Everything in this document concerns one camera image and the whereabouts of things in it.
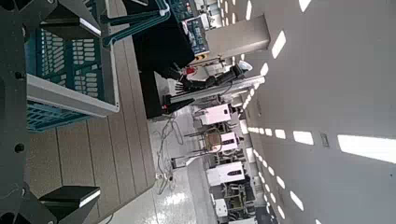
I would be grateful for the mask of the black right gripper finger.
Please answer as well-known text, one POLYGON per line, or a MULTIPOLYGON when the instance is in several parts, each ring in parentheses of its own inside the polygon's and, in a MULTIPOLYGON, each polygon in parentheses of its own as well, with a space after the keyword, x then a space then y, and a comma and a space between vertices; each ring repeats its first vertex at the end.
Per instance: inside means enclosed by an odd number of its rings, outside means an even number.
POLYGON ((57 7, 40 27, 63 39, 100 37, 102 32, 83 0, 57 0, 57 7))
POLYGON ((55 216, 56 224, 83 224, 100 195, 99 187, 62 186, 38 200, 55 216))

